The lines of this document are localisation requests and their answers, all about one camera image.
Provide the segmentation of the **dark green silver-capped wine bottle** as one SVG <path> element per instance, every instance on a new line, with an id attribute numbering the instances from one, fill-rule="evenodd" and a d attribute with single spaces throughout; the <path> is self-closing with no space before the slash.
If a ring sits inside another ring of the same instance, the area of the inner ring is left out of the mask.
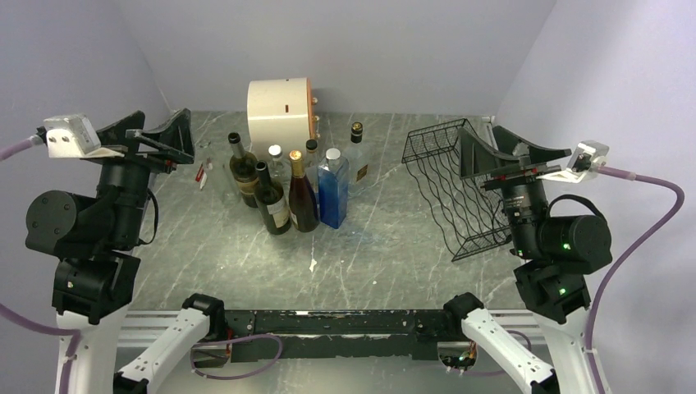
<path id="1" fill-rule="evenodd" d="M 256 172 L 258 160 L 251 152 L 245 149 L 239 133 L 229 133 L 227 140 L 232 151 L 232 156 L 229 160 L 229 168 L 240 191 L 241 198 L 247 206 L 257 208 L 258 205 L 254 197 L 254 188 L 258 183 L 258 175 Z"/>

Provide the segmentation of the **clear tall glass bottle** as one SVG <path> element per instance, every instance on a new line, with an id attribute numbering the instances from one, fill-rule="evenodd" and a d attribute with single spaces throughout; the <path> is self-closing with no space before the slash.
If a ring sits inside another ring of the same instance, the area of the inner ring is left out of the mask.
<path id="1" fill-rule="evenodd" d="M 229 168 L 229 162 L 222 160 L 222 202 L 224 204 L 237 204 L 240 202 L 240 192 L 236 184 L 235 178 Z"/>

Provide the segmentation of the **clear bottle with black cap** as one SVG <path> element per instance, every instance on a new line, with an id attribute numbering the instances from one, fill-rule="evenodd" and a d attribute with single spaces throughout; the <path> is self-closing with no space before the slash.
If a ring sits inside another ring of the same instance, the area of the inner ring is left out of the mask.
<path id="1" fill-rule="evenodd" d="M 363 136 L 363 124 L 359 121 L 353 122 L 350 128 L 350 143 L 342 151 L 342 155 L 349 163 L 350 197 L 359 193 L 362 180 L 366 177 L 369 169 L 369 147 L 363 143 Z"/>

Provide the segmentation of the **large clear round bottle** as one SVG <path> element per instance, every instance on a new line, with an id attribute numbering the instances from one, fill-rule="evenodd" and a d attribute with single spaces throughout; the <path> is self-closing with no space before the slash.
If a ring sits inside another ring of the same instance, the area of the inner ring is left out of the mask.
<path id="1" fill-rule="evenodd" d="M 268 147 L 268 154 L 271 158 L 269 171 L 273 180 L 278 181 L 285 191 L 288 191 L 291 183 L 291 167 L 279 144 L 272 144 Z"/>

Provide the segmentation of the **dark wine bottle black cap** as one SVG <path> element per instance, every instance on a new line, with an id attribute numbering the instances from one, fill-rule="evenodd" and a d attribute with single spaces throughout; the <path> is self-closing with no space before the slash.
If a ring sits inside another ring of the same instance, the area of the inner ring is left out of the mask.
<path id="1" fill-rule="evenodd" d="M 258 182 L 254 187 L 254 198 L 266 230 L 271 235 L 281 235 L 291 227 L 290 210 L 285 200 L 284 189 L 274 180 L 265 161 L 255 165 Z"/>

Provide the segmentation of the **blue clear vodka bottle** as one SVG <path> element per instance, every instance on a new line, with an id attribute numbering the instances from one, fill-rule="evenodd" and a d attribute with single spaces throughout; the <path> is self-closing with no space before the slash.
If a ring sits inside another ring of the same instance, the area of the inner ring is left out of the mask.
<path id="1" fill-rule="evenodd" d="M 337 148 L 328 149 L 318 165 L 320 218 L 334 229 L 338 229 L 346 218 L 349 172 L 349 163 Z"/>

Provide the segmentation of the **clear bottle with cork stopper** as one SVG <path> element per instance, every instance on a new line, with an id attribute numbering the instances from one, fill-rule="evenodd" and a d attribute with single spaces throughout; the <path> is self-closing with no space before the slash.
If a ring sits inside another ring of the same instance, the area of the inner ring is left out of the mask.
<path id="1" fill-rule="evenodd" d="M 308 179 L 315 183 L 318 180 L 318 141 L 309 139 L 305 143 L 305 172 Z"/>

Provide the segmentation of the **red wine bottle gold foil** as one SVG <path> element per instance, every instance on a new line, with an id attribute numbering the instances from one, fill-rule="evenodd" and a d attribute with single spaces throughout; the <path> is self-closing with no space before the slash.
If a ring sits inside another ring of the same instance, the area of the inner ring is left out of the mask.
<path id="1" fill-rule="evenodd" d="M 299 150 L 289 153 L 291 164 L 291 183 L 289 207 L 295 228 L 303 233 L 312 232 L 319 225 L 316 194 L 305 172 L 303 156 Z"/>

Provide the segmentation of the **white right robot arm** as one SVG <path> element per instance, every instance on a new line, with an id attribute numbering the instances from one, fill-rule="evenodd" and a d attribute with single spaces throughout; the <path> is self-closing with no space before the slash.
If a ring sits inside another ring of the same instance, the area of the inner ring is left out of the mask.
<path id="1" fill-rule="evenodd" d="M 501 194 L 514 254 L 514 271 L 525 308 L 540 327 L 551 361 L 540 360 L 506 331 L 471 293 L 444 304 L 443 330 L 484 350 L 524 393 L 606 393 L 601 365 L 590 345 L 591 297 L 587 275 L 611 261 L 611 233 L 605 216 L 576 196 L 585 215 L 555 216 L 546 181 L 577 184 L 596 176 L 609 148 L 594 140 L 575 149 L 533 144 L 502 126 L 492 143 L 460 129 L 460 176 L 482 177 L 485 190 Z"/>

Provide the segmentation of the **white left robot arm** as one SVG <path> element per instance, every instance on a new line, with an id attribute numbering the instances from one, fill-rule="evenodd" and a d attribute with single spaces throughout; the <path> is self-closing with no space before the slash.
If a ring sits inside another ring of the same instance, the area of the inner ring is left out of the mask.
<path id="1" fill-rule="evenodd" d="M 223 302 L 195 294 L 140 356 L 115 367 L 140 267 L 132 252 L 145 245 L 144 211 L 155 200 L 150 179 L 195 160 L 190 116 L 181 109 L 147 129 L 137 111 L 96 129 L 85 115 L 62 115 L 45 119 L 34 136 L 51 158 L 101 169 L 95 196 L 50 190 L 25 217 L 27 248 L 58 261 L 52 306 L 60 338 L 59 393 L 153 393 L 195 344 L 229 337 Z"/>

